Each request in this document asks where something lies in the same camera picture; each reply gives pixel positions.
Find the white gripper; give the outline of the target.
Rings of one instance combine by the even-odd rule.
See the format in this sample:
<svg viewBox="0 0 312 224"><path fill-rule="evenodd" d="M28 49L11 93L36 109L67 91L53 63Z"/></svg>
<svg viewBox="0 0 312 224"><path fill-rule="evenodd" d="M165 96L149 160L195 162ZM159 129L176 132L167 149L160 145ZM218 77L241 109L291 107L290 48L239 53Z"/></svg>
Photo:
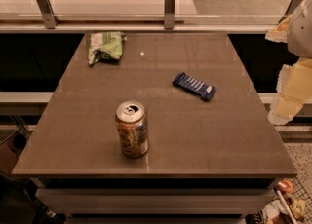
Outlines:
<svg viewBox="0 0 312 224"><path fill-rule="evenodd" d="M300 56L293 66L282 66L268 113L271 124L284 125L312 98L312 0L303 0L292 16L266 33L265 39L288 42L288 50Z"/></svg>

